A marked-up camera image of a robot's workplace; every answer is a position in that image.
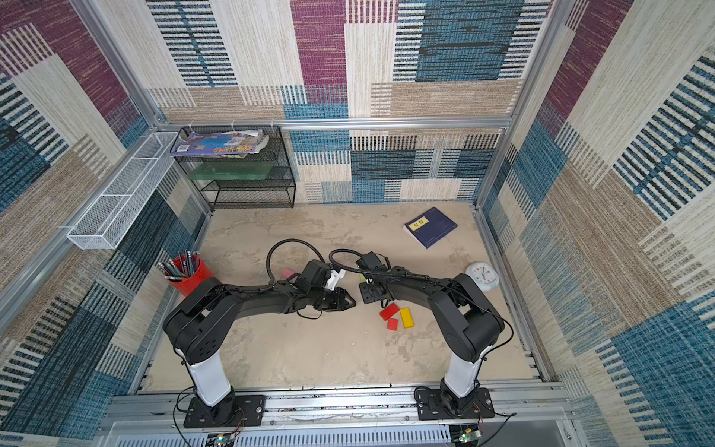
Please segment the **green tray in rack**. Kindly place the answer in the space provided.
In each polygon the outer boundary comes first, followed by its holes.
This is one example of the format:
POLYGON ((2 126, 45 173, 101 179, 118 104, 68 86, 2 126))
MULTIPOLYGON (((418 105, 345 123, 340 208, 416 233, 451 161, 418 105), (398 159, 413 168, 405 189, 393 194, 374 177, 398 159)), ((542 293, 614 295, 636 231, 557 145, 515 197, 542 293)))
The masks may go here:
POLYGON ((204 163, 188 173, 194 181, 265 180, 275 166, 271 163, 204 163))

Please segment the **red long block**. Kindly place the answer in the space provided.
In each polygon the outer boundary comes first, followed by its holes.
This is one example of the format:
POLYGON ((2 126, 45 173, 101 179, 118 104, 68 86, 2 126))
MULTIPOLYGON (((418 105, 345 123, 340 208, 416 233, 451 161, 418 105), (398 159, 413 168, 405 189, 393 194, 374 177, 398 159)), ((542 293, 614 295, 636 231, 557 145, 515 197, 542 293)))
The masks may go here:
POLYGON ((385 307, 381 312, 380 312, 380 317, 384 321, 388 321, 391 318, 393 318, 396 314, 400 312, 400 308, 395 304, 391 303, 387 307, 385 307))

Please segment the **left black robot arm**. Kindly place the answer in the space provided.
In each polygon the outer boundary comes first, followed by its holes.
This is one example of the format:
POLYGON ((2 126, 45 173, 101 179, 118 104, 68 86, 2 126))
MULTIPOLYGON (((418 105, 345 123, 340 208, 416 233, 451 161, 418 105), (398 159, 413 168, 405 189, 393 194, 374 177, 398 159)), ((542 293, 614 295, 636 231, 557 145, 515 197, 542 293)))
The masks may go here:
POLYGON ((343 288, 296 279, 264 286, 235 286, 216 278, 201 282, 163 323, 192 378, 199 400, 214 409, 233 393, 220 350, 236 320, 262 314, 292 314, 307 307, 342 312, 357 305, 343 288))

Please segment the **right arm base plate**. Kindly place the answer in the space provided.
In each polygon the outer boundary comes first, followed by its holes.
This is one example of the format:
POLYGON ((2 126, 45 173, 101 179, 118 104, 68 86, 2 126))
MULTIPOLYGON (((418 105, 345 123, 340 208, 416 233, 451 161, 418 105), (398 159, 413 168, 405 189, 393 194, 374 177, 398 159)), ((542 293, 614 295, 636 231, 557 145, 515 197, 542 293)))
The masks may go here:
POLYGON ((491 394, 485 387, 474 389, 464 398, 457 398, 449 389, 416 387, 413 399, 421 421, 492 419, 496 416, 491 394))

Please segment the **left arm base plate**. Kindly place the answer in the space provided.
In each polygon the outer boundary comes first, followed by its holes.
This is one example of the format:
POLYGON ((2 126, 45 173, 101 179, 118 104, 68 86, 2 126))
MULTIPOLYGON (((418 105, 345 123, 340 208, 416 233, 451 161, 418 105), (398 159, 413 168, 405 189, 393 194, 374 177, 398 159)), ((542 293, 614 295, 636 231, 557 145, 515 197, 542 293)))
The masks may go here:
POLYGON ((210 407, 193 398, 182 423, 183 428, 258 427, 262 424, 266 395, 228 395, 210 407))

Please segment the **yellow block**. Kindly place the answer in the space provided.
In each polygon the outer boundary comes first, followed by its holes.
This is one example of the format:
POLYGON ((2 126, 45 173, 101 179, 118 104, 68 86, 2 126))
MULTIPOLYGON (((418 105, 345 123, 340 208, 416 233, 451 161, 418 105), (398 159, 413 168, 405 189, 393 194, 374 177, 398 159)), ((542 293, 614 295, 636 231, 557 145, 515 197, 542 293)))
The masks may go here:
POLYGON ((409 308, 400 309, 400 318, 405 329, 413 328, 414 320, 409 308))

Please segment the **colourful magazine on rack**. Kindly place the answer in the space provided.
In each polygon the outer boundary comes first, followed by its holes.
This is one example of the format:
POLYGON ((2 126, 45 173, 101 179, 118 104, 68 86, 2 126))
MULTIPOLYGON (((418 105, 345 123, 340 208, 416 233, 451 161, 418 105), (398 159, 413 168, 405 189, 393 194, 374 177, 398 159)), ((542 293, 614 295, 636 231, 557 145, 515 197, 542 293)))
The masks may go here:
POLYGON ((174 158, 245 158, 259 154, 270 142, 262 130, 235 130, 198 134, 179 138, 171 149, 174 158))

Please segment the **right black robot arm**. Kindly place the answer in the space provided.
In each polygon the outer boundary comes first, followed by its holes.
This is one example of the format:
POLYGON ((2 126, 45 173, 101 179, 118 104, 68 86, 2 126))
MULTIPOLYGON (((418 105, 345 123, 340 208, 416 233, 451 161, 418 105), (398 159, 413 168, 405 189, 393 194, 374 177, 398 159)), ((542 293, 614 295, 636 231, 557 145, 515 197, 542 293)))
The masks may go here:
POLYGON ((363 301, 402 301, 429 309, 446 345, 452 351, 443 393, 465 400, 478 387, 484 358, 498 345, 506 329, 501 317, 476 282, 466 274, 437 279, 404 268, 365 270, 360 285, 363 301))

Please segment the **dark blue notebook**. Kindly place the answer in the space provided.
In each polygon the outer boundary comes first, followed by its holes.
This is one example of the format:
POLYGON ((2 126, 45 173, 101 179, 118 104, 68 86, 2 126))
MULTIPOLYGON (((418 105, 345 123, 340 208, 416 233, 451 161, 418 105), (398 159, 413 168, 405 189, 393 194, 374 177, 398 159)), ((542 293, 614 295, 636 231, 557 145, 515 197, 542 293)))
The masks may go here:
POLYGON ((455 221, 436 207, 421 213, 403 226, 406 233, 425 249, 434 246, 457 227, 455 221))

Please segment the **white round clock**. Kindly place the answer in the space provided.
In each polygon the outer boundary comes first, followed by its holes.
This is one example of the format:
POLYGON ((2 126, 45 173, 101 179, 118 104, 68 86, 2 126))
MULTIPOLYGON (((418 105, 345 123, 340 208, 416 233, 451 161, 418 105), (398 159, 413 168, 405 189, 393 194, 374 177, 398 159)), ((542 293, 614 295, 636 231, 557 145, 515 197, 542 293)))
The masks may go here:
POLYGON ((478 285, 481 291, 489 292, 500 285, 496 270, 486 262, 476 262, 467 267, 465 273, 478 285))

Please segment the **red pen cup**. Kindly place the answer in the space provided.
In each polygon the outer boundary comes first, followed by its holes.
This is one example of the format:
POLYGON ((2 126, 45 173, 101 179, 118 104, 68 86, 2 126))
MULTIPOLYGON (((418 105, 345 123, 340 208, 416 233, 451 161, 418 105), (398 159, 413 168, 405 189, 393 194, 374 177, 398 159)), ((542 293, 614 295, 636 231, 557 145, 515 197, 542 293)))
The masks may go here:
POLYGON ((193 292, 205 279, 213 278, 210 268, 197 251, 187 251, 163 264, 165 279, 184 297, 193 292))

